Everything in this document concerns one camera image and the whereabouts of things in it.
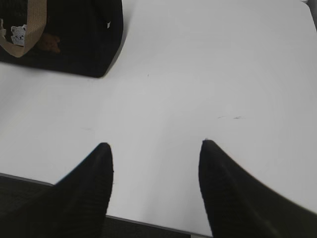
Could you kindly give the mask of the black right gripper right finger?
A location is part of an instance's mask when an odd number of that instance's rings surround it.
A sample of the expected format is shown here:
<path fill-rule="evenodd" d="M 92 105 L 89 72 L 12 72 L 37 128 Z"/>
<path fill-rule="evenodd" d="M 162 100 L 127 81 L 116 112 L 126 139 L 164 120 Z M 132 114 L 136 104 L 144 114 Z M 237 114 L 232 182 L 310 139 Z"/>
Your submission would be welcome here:
<path fill-rule="evenodd" d="M 214 141 L 202 142 L 199 185 L 214 238 L 315 238 L 317 215 L 270 189 Z"/>

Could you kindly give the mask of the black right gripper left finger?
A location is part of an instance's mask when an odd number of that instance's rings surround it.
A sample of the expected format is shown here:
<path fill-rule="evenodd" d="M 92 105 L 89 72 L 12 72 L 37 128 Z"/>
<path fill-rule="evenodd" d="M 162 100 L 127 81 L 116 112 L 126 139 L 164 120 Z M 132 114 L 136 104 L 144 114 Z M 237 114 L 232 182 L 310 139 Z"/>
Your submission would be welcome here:
<path fill-rule="evenodd" d="M 108 143 L 100 143 L 28 210 L 28 238 L 98 238 L 113 184 Z"/>

